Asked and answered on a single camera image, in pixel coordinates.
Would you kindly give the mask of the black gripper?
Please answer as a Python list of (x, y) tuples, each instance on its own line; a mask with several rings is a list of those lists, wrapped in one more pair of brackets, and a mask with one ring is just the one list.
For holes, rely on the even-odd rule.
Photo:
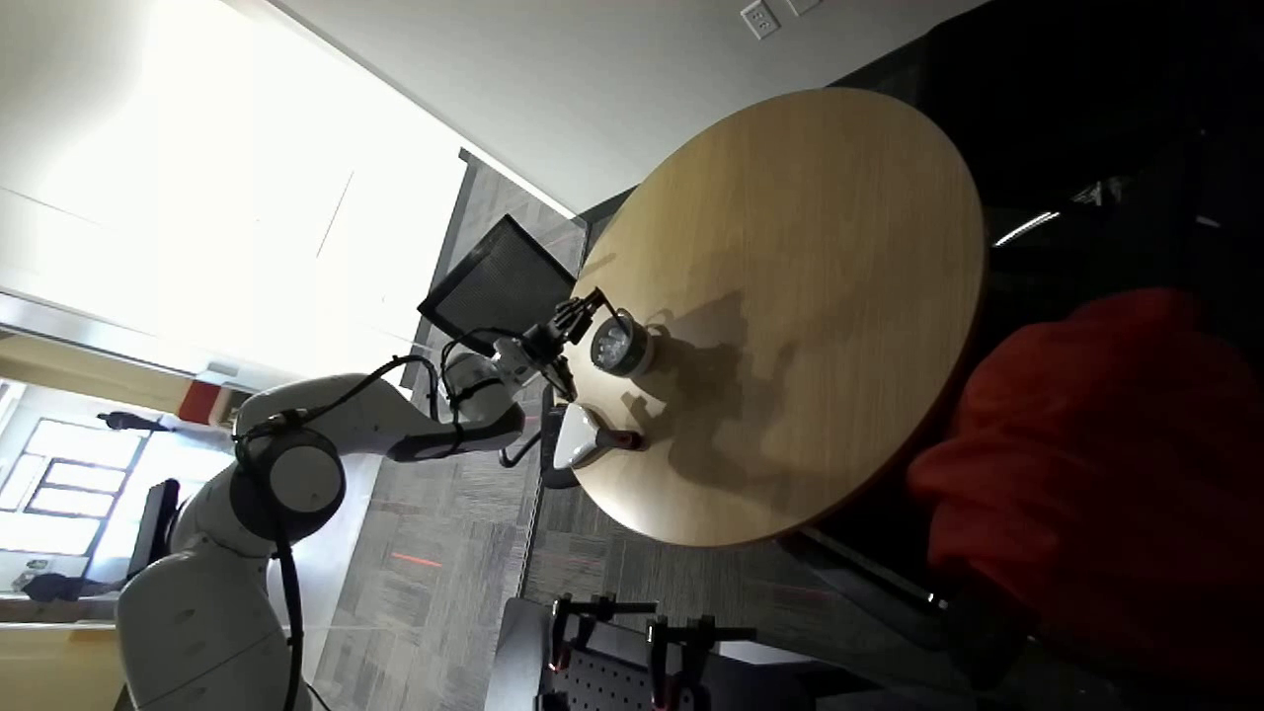
[(592, 323), (592, 307), (581, 300), (563, 300), (547, 321), (526, 332), (501, 334), (493, 342), (493, 365), (507, 380), (526, 383), (530, 375), (547, 375), (551, 383), (569, 380), (567, 347), (577, 342)]

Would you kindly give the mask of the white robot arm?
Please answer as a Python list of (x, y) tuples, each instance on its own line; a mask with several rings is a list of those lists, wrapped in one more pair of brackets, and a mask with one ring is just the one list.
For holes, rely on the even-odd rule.
[(396, 462), (509, 446), (526, 431), (517, 388), (567, 388), (567, 347), (589, 317), (577, 300), (490, 329), (493, 351), (431, 371), (446, 402), (410, 402), (371, 375), (326, 375), (253, 394), (236, 411), (234, 462), (178, 512), (170, 552), (120, 595), (120, 656), (134, 711), (313, 711), (295, 546), (347, 493), (347, 454)]

